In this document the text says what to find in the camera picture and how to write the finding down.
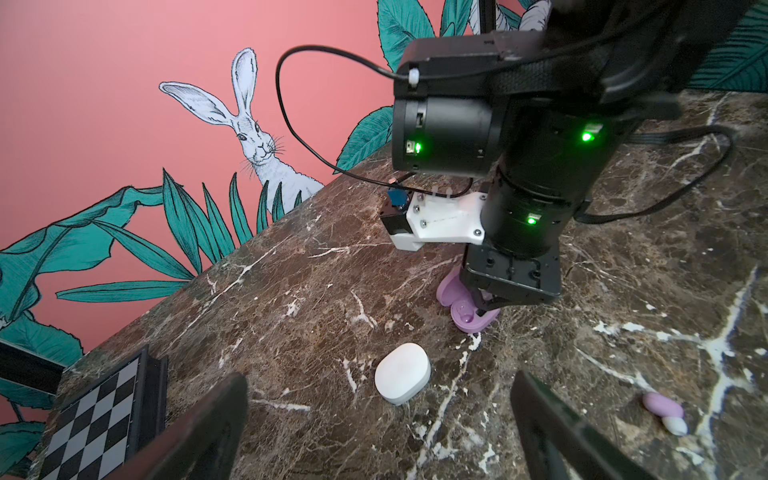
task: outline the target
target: rabbit ear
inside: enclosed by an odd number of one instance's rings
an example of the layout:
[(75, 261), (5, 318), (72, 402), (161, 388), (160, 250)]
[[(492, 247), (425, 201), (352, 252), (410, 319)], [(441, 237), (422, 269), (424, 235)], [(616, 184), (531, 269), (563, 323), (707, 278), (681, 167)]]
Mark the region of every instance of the rabbit ear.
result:
[(181, 84), (176, 81), (164, 81), (160, 89), (177, 99), (187, 110), (196, 117), (212, 125), (229, 125), (232, 127), (232, 114), (221, 100), (199, 87)]
[(235, 56), (232, 62), (232, 85), (235, 87), (239, 116), (250, 115), (250, 102), (253, 100), (258, 72), (256, 54), (251, 48), (246, 48)]

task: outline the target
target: white bracket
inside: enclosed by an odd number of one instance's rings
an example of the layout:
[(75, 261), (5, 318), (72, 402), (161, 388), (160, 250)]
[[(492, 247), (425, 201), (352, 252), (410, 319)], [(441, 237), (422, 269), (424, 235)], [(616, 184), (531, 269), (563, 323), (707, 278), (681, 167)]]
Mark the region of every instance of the white bracket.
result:
[(390, 235), (398, 250), (417, 251), (424, 243), (473, 243), (480, 245), (485, 230), (480, 210), (487, 194), (475, 192), (458, 198), (414, 194), (406, 212), (413, 233)]

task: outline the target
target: chessboard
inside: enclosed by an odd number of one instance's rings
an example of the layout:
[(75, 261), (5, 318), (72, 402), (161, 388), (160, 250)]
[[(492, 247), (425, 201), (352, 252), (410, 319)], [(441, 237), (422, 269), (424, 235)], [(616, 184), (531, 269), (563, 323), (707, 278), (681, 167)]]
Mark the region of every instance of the chessboard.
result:
[(64, 407), (40, 480), (101, 480), (165, 427), (167, 359), (145, 346)]

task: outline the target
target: black square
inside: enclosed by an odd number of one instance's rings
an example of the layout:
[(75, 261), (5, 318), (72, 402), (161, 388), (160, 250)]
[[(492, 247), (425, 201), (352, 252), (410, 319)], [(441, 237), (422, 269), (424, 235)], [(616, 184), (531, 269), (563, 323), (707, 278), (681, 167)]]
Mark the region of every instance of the black square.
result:
[(45, 476), (51, 472), (53, 472), (56, 467), (61, 465), (61, 459), (64, 458), (64, 450), (67, 449), (67, 444), (63, 444), (58, 449), (56, 449), (55, 452), (51, 453), (50, 455), (47, 455), (45, 457), (45, 460), (43, 461), (43, 466), (40, 469), (40, 478), (45, 478)]
[(111, 414), (112, 411), (110, 410), (109, 412), (103, 414), (95, 422), (91, 423), (91, 427), (88, 430), (88, 439), (85, 440), (85, 445), (93, 442), (96, 437), (107, 431), (107, 427), (109, 426), (109, 417)]
[(75, 453), (69, 460), (61, 464), (56, 480), (69, 480), (80, 470), (80, 461), (83, 459), (83, 451)]
[(82, 412), (79, 417), (74, 419), (74, 424), (72, 424), (72, 432), (69, 434), (69, 438), (71, 439), (82, 429), (87, 427), (91, 423), (91, 417), (94, 415), (94, 407), (89, 408), (85, 412)]
[(56, 419), (56, 426), (58, 427), (57, 431), (61, 430), (62, 427), (65, 427), (69, 422), (74, 420), (74, 415), (78, 412), (79, 404), (80, 402), (72, 403), (69, 408), (67, 408), (58, 416)]
[(109, 395), (109, 393), (115, 389), (115, 387), (118, 386), (118, 375), (115, 373), (113, 376), (109, 377), (106, 382), (102, 383), (98, 388), (98, 396), (96, 398), (96, 401), (103, 399), (105, 396)]
[(107, 431), (107, 442), (104, 444), (104, 451), (111, 449), (114, 444), (128, 436), (128, 422), (130, 415), (126, 415), (120, 422), (115, 423)]
[(96, 458), (91, 464), (80, 471), (78, 480), (98, 480), (98, 469), (101, 467), (101, 457)]
[(118, 386), (118, 389), (114, 391), (114, 402), (112, 402), (112, 405), (117, 405), (118, 403), (122, 402), (125, 397), (129, 396), (134, 391), (134, 381), (136, 380), (136, 377), (128, 380), (126, 383)]

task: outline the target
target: purple object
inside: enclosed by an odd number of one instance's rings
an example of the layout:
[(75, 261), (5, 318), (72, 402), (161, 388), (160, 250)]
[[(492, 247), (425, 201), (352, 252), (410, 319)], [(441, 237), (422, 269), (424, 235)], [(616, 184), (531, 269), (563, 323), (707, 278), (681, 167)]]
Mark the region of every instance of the purple object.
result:
[(462, 266), (457, 265), (437, 287), (437, 300), (443, 306), (451, 307), (451, 318), (462, 332), (477, 333), (490, 325), (501, 309), (489, 310), (485, 315), (477, 314), (472, 295), (458, 278)]
[(643, 405), (648, 411), (660, 417), (682, 419), (685, 413), (681, 404), (656, 392), (643, 395)]

